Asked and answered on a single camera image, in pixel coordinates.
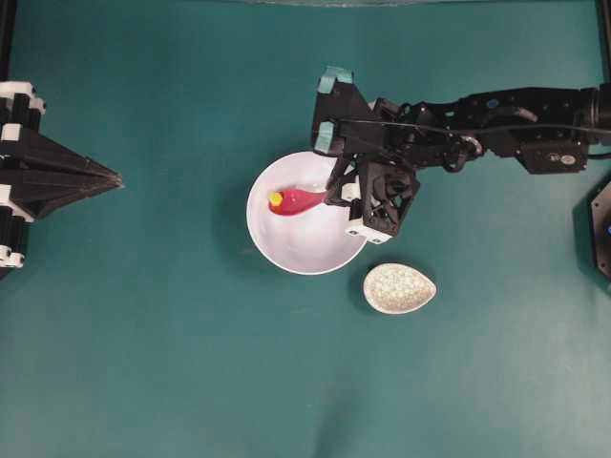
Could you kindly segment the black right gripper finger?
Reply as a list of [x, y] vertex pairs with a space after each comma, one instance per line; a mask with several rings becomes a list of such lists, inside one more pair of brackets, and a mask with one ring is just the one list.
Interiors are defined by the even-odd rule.
[[353, 181], [337, 182], [327, 190], [324, 204], [329, 206], [350, 206], [354, 200], [361, 199], [359, 179]]
[[338, 157], [327, 180], [326, 190], [328, 196], [340, 196], [346, 185], [356, 182], [356, 172], [353, 159]]

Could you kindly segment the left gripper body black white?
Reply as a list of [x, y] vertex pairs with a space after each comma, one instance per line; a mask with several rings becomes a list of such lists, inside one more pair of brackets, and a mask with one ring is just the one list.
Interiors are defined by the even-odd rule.
[[45, 114], [29, 82], [1, 84], [1, 265], [24, 265], [31, 224], [47, 201], [47, 171], [33, 142]]

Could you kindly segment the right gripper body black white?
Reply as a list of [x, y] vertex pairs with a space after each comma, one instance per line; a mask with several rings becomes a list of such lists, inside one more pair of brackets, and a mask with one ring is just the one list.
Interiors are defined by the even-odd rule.
[[355, 170], [355, 178], [344, 185], [349, 203], [345, 232], [374, 244], [396, 237], [419, 190], [413, 170], [367, 161]]

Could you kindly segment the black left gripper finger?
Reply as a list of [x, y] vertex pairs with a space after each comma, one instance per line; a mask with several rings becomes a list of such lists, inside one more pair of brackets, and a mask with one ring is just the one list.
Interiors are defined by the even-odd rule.
[[2, 172], [1, 205], [26, 222], [107, 191], [120, 189], [122, 179], [57, 172]]
[[2, 127], [1, 155], [15, 157], [28, 165], [122, 181], [114, 170], [17, 123]]

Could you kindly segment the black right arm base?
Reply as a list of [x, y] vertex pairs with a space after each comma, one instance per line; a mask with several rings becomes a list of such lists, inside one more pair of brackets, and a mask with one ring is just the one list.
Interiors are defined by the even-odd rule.
[[610, 181], [600, 185], [589, 199], [589, 227], [593, 262], [610, 281]]

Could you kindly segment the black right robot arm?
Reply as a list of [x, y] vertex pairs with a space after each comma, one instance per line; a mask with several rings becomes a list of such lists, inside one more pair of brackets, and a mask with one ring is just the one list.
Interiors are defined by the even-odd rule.
[[419, 171], [455, 174], [492, 152], [531, 175], [578, 173], [593, 145], [610, 143], [610, 86], [520, 88], [450, 103], [368, 104], [356, 85], [317, 93], [312, 149], [335, 164], [324, 203], [348, 208], [348, 233], [395, 237], [420, 187]]

